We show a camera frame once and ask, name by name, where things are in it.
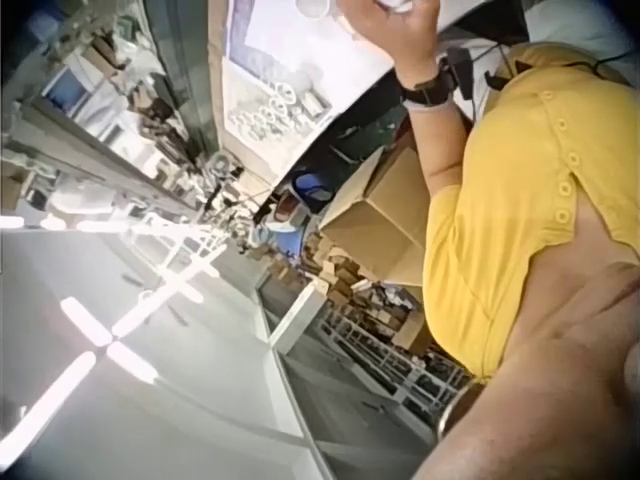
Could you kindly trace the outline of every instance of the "open cardboard box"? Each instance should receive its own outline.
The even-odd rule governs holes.
[[[320,231],[382,281],[422,285],[429,192],[411,139],[376,151],[340,189]]]

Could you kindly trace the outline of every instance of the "white table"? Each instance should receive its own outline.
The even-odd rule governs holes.
[[[488,1],[442,0],[439,30]],[[296,72],[294,78],[302,78],[302,82],[311,80],[313,90],[330,104],[310,131],[278,140],[280,143],[243,137],[225,118],[227,130],[269,164],[275,178],[272,188],[329,124],[392,68],[384,52],[364,40],[352,38],[341,26],[339,13],[309,21],[296,11],[293,0],[230,0],[227,33],[223,65],[225,114],[228,109],[250,103],[247,99],[261,95],[259,89],[263,89],[264,95],[271,95],[273,92],[266,83],[279,78],[281,71],[277,70],[283,66]]]

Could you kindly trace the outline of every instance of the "hand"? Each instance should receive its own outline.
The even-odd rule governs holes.
[[[393,59],[400,83],[412,89],[438,74],[440,0],[413,0],[407,13],[393,13],[376,0],[338,0],[351,26]]]

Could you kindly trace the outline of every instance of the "table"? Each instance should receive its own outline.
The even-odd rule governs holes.
[[[488,1],[442,0],[439,30]],[[226,40],[225,128],[269,164],[272,189],[326,128],[392,68],[386,54],[354,40],[339,12],[309,21],[291,0],[230,0]],[[282,82],[297,91],[311,87],[324,111],[277,139],[259,138],[254,125],[247,124],[263,121],[260,107]]]

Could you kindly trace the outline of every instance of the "bare skin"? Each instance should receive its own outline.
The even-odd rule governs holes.
[[[438,0],[414,0],[402,16],[375,0],[340,6],[394,59],[406,88],[435,77]],[[467,138],[455,106],[410,117],[431,195],[462,184]],[[573,241],[530,262],[495,378],[416,478],[615,478],[638,400],[639,263],[631,247],[611,239],[581,191]]]

